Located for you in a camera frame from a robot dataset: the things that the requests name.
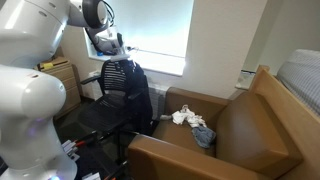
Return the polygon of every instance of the armchair armrest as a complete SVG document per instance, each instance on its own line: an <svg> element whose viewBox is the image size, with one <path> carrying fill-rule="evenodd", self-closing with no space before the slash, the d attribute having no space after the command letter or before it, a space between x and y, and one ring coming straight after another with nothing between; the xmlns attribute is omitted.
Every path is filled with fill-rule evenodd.
<svg viewBox="0 0 320 180"><path fill-rule="evenodd" d="M93 82L93 81L98 80L100 77L101 77L101 75L90 77L88 79L81 81L80 84L82 84L82 85L88 84L89 82Z"/></svg>
<svg viewBox="0 0 320 180"><path fill-rule="evenodd" d="M191 111L201 115L207 125L215 130L216 120L229 102L227 99L170 87L166 93L165 114L171 115L188 104Z"/></svg>
<svg viewBox="0 0 320 180"><path fill-rule="evenodd" d="M256 172L175 146L137 135L129 145L130 173L136 180L270 180Z"/></svg>

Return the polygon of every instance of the brown armchair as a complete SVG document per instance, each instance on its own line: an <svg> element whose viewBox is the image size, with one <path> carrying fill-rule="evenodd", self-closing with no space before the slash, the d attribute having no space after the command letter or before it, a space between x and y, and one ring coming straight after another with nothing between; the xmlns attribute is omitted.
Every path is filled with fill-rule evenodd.
<svg viewBox="0 0 320 180"><path fill-rule="evenodd" d="M264 79L260 83L264 76L271 80L265 82ZM290 115L294 113L294 118L313 121L318 119L314 119L311 112L290 95L289 91L278 88L281 84L276 81L266 70L260 68L250 91L233 101L170 88L166 95L166 113L172 114L182 105L188 104L217 133L216 142L210 149L203 149L197 145L188 124L180 126L172 121L161 121L153 137L139 135L130 144L128 160L132 177L135 180L262 180L286 179L290 177L288 174L295 174L296 176L291 176L294 179L318 177L319 172L315 170L320 167L319 162L310 159L310 153L305 154L307 151L314 153L315 148L310 146L311 149L304 149L306 144L309 146L309 142L292 140L294 134L291 130L288 133L287 125L283 125L283 121L288 120L283 116L286 114L283 108L285 110L287 107L277 105L275 109L273 101L277 100L269 98L275 96L281 99L278 95L289 98L290 104L281 101L278 104L294 108L296 111ZM271 96L264 96L262 91L265 85L272 87L269 91L273 92L267 92Z"/></svg>

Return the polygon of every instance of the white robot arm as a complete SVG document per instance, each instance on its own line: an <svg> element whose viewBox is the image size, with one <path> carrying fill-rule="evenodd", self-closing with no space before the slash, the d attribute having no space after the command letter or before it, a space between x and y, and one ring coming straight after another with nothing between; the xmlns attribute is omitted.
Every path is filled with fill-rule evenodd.
<svg viewBox="0 0 320 180"><path fill-rule="evenodd" d="M67 24L105 30L108 14L102 0L0 0L0 156L9 166L0 180L74 179L52 123L64 86L32 68L53 56Z"/></svg>

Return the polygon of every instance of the office chair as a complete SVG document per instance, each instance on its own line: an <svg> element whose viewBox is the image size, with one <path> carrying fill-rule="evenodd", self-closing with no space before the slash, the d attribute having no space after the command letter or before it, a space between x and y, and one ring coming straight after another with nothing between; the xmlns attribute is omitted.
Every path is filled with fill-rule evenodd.
<svg viewBox="0 0 320 180"><path fill-rule="evenodd" d="M79 114L79 122L102 133L101 140L115 134L118 160L121 161L120 132L151 133L152 106L147 78L134 61L105 61L97 80L102 97Z"/></svg>

